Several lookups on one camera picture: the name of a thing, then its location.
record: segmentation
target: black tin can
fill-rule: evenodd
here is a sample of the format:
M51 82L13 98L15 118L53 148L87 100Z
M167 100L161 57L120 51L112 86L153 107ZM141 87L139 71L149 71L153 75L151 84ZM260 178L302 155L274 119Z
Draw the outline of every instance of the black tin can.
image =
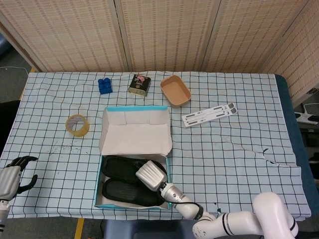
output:
M129 92L141 96L147 96L151 84L150 77L134 75L129 86Z

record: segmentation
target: grid tablecloth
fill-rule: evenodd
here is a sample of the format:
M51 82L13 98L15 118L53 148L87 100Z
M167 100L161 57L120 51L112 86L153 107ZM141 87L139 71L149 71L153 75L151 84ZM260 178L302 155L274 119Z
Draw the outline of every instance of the grid tablecloth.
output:
M98 142L106 106L169 105L160 82L181 76L191 101L170 110L172 182L217 216L253 211L261 192L277 193L297 220L311 215L296 166L274 75L142 72L152 79L146 98L128 93L133 73L30 73L0 160L38 157L24 170L34 188L12 202L11 217L67 216L105 219L180 219L175 210L101 210L94 207L100 165ZM113 93L100 95L97 80L112 79ZM238 114L185 128L181 115L234 103ZM90 131L75 138L67 118L81 114Z

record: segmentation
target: yellow floor stripe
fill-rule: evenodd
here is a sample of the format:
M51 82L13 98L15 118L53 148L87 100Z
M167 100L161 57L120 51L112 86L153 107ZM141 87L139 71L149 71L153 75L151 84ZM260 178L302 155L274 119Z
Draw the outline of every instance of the yellow floor stripe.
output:
M84 218L79 218L78 219L78 225L76 225L76 231L75 231L74 239L81 239L83 225L84 225Z

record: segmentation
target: cardboard tray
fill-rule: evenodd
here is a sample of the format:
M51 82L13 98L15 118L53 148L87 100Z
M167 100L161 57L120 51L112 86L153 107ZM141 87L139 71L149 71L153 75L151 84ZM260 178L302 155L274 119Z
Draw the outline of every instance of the cardboard tray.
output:
M179 76L170 76L160 83L161 90L173 108L190 100L191 93Z

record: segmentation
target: blue toy block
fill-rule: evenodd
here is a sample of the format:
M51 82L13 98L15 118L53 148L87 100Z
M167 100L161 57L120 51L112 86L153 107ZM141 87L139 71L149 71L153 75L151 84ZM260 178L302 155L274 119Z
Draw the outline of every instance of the blue toy block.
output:
M99 79L98 83L99 83L99 91L101 95L113 92L112 86L111 86L111 80L109 78Z

